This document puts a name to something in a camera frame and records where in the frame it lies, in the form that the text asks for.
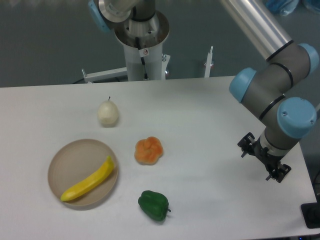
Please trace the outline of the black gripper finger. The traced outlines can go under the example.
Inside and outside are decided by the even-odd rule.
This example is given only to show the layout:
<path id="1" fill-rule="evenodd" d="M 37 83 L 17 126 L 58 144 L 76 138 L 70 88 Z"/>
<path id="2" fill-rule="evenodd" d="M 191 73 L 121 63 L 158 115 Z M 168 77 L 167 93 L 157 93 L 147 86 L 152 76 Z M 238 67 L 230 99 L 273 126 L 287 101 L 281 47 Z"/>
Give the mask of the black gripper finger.
<path id="1" fill-rule="evenodd" d="M 237 146 L 241 148 L 241 157 L 244 158 L 246 155 L 254 156 L 255 137 L 251 132 L 248 132 L 238 143 Z"/>
<path id="2" fill-rule="evenodd" d="M 292 168 L 287 164 L 276 162 L 273 164 L 267 164 L 266 170 L 269 173 L 269 175 L 265 179 L 266 181 L 273 179 L 278 183 L 281 183 L 286 175 L 292 170 Z"/>

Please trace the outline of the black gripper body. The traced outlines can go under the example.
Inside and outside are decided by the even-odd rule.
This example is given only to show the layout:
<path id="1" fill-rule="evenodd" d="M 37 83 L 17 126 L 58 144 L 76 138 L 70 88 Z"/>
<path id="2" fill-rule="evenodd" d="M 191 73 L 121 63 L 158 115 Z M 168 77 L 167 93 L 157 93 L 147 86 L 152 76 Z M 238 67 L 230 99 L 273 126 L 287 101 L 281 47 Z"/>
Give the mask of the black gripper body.
<path id="1" fill-rule="evenodd" d="M 273 153 L 269 153 L 270 150 L 267 147 L 262 147 L 260 139 L 252 144 L 252 148 L 254 155 L 264 164 L 267 171 L 275 171 L 279 168 L 283 155 L 276 156 Z"/>

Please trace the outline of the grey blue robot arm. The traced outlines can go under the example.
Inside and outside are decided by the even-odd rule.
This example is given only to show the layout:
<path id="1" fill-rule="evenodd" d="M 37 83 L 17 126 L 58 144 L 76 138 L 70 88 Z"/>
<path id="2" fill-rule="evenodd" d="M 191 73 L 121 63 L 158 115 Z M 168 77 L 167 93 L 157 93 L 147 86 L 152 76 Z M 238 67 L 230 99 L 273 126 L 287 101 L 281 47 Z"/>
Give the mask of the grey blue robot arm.
<path id="1" fill-rule="evenodd" d="M 265 125 L 259 138 L 248 133 L 238 146 L 264 164 L 269 179 L 281 182 L 291 171 L 281 159 L 312 130 L 320 111 L 285 94 L 318 67 L 319 55 L 308 44 L 296 44 L 260 0 L 221 4 L 268 64 L 262 71 L 243 69 L 229 85 L 232 96 Z M 165 79 L 162 45 L 170 27 L 153 0 L 90 0 L 88 9 L 96 25 L 114 30 L 123 45 L 130 81 Z"/>

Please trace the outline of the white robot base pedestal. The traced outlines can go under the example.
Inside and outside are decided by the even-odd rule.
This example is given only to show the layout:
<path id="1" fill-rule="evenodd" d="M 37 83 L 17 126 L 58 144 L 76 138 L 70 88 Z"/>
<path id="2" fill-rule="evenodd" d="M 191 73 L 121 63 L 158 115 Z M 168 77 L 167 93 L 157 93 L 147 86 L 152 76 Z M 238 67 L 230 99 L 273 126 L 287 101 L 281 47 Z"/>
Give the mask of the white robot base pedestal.
<path id="1" fill-rule="evenodd" d="M 114 34 L 123 46 L 125 67 L 94 73 L 83 72 L 86 83 L 127 77 L 128 81 L 164 80 L 170 56 L 163 53 L 170 26 L 167 18 L 156 11 L 146 21 L 126 20 L 116 26 Z"/>

